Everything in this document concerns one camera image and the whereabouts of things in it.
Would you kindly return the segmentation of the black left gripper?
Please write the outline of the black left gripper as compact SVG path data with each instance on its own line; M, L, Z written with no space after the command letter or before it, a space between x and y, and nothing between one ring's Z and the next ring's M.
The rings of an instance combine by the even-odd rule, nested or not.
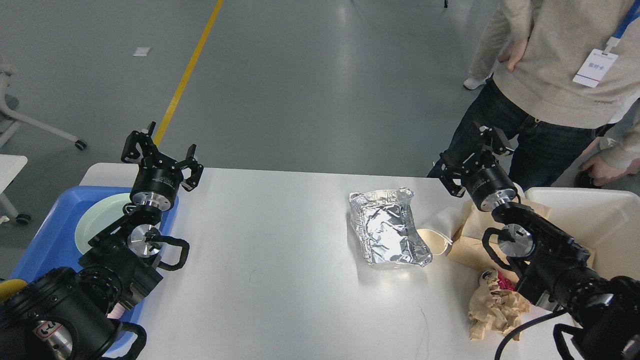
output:
M156 122L144 130L133 130L126 137L121 153L121 162L137 164L139 169L130 192L130 201L135 205L156 207L161 211L171 210L176 201L180 184L186 192L198 187L204 172L195 156L196 144L192 144L186 152L185 159L174 164L178 172L162 169L163 161L160 151L153 142ZM190 170L187 177L183 170Z

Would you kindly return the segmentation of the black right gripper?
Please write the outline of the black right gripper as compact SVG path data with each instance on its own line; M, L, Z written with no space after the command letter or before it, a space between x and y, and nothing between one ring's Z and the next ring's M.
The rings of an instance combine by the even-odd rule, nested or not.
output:
M462 198L467 191L478 210L492 212L500 205L513 202L518 196L517 187L498 160L500 157L510 157L515 148L502 129L477 121L473 121L473 125L478 131L478 140L472 153L472 162L492 164L468 171L464 161L455 162L450 155L441 152L439 180L451 196Z

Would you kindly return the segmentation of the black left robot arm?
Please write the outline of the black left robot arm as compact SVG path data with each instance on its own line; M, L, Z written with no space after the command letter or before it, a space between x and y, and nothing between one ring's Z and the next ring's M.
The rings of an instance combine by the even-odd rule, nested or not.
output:
M142 326L109 314L118 305L132 310L141 303L163 279L160 269L185 266L190 244L157 226L179 188L193 191L204 172L194 144L182 161L160 152L155 125L126 138L121 161L138 164L129 195L133 208L87 242L80 271L54 268L1 297L3 360L104 360L125 332L135 338L122 360L136 360L146 346Z

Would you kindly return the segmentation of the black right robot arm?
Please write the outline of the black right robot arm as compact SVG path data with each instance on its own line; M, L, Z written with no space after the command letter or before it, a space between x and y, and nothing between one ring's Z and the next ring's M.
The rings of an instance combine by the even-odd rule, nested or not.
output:
M501 341L494 358L523 330L565 313L577 326L558 323L553 339L563 360L572 354L565 340L585 360L637 360L639 358L639 282L629 276L605 279L588 266L590 252L576 240L521 203L519 192L500 166L496 155L512 154L505 133L474 123L471 153L455 162L439 155L439 180L453 196L469 193L475 207L489 212L502 228L487 228L481 239L487 255L505 271L518 276L515 290L532 303L549 295L556 305L551 314L518 326Z

